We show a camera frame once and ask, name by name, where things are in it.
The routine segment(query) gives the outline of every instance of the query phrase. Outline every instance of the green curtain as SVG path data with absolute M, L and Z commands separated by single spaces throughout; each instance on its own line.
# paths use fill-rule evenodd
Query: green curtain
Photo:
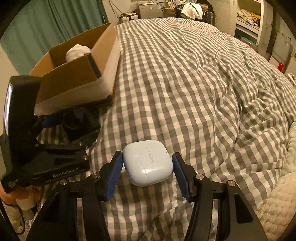
M 31 0 L 0 43 L 18 73 L 26 75 L 51 47 L 107 22 L 101 0 Z

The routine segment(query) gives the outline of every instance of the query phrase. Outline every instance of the bed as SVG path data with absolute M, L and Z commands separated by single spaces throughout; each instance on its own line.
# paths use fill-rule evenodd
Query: bed
M 292 171 L 280 178 L 296 120 L 294 85 L 249 46 L 206 23 L 142 19 L 116 30 L 121 59 L 115 103 L 100 109 L 101 130 L 89 149 L 90 171 L 71 181 L 99 171 L 131 142 L 159 140 L 211 180 L 235 180 L 269 240 L 276 240 L 281 233 L 272 231 L 276 223 L 266 214 L 275 213 L 271 204 L 296 178 Z M 40 139 L 49 142 L 55 134 L 60 136 L 58 129 Z M 44 188 L 39 210 L 53 187 Z M 293 203 L 296 194 L 289 196 Z M 192 204 L 182 198 L 174 175 L 140 188 L 129 182 L 123 168 L 104 211 L 112 240 L 183 240 Z M 295 210 L 288 213 L 292 218 Z M 211 238 L 217 217 L 214 202 Z M 82 223 L 79 214 L 80 231 Z

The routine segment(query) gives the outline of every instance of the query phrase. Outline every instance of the metal screw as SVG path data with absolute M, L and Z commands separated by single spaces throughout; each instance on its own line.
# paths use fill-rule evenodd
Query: metal screw
M 98 173 L 98 172 L 95 172 L 95 173 L 93 173 L 92 175 L 91 175 L 91 177 L 93 178 L 93 179 L 98 179 L 98 178 L 100 178 L 100 174 Z
M 65 186 L 68 183 L 67 179 L 63 179 L 59 182 L 62 186 Z
M 228 181 L 227 184 L 231 187 L 234 187 L 236 185 L 235 181 L 232 180 Z
M 202 179 L 204 179 L 205 178 L 205 176 L 203 175 L 203 174 L 196 174 L 196 179 L 198 179 L 198 180 L 202 180 Z

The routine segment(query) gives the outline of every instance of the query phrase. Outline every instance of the white earbud case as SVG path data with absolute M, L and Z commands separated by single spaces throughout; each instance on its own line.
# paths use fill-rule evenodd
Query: white earbud case
M 123 149 L 124 167 L 136 186 L 162 182 L 173 173 L 173 162 L 164 145 L 156 140 L 134 142 Z

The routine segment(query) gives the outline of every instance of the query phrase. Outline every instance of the blue gripper pad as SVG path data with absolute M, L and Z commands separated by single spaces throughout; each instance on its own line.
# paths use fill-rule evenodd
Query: blue gripper pad
M 173 154 L 172 156 L 172 161 L 173 161 L 174 173 L 177 178 L 182 196 L 186 198 L 186 200 L 189 200 L 191 198 L 191 195 L 189 193 L 189 183 L 185 177 L 185 174 L 175 154 Z
M 122 167 L 123 167 L 123 154 L 121 152 L 118 155 L 116 162 L 114 163 L 113 168 L 108 176 L 108 180 L 106 182 L 106 193 L 105 193 L 106 200 L 109 200 L 110 197 L 112 197 L 114 194 L 119 176 L 121 174 Z

